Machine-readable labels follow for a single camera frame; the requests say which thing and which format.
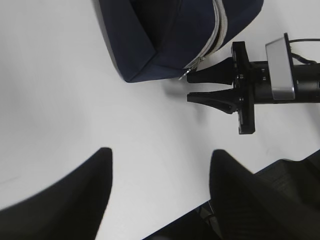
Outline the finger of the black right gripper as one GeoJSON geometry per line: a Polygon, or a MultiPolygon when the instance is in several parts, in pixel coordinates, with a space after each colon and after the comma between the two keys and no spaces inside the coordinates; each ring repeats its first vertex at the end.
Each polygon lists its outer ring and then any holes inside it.
{"type": "Polygon", "coordinates": [[[215,108],[226,114],[237,111],[237,91],[226,89],[212,92],[190,92],[187,101],[215,108]]]}
{"type": "Polygon", "coordinates": [[[189,73],[187,82],[191,84],[214,83],[232,85],[234,81],[234,61],[232,57],[208,68],[189,73]]]}

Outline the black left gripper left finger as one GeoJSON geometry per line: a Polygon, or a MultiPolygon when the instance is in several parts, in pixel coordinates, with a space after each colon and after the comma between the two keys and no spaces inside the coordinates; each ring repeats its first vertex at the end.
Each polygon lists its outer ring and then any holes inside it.
{"type": "Polygon", "coordinates": [[[94,240],[113,184],[113,152],[100,148],[50,187],[0,212],[2,240],[94,240]]]}

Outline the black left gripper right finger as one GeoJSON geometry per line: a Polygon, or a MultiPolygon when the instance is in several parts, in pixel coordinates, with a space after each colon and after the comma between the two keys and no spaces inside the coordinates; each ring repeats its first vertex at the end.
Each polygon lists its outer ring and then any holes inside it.
{"type": "Polygon", "coordinates": [[[317,240],[320,154],[280,159],[252,173],[225,150],[212,153],[210,201],[225,240],[317,240]]]}

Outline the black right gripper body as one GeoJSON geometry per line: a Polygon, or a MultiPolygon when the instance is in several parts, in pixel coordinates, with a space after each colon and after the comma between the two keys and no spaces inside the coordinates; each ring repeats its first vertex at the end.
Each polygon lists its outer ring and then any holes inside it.
{"type": "Polygon", "coordinates": [[[274,102],[268,62],[250,61],[245,42],[233,42],[231,46],[236,90],[238,132],[250,135],[255,128],[255,105],[272,104],[274,102]]]}

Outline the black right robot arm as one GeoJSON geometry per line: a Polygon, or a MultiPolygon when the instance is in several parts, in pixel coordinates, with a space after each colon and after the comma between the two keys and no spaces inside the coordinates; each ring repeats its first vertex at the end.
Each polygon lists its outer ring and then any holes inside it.
{"type": "Polygon", "coordinates": [[[319,63],[294,65],[292,76],[295,98],[275,100],[268,62],[250,62],[243,41],[233,42],[231,51],[232,56],[220,63],[189,73],[187,82],[216,83],[232,87],[212,92],[190,92],[187,101],[209,106],[226,114],[236,112],[239,134],[248,135],[255,132],[255,105],[319,103],[319,63]]]}

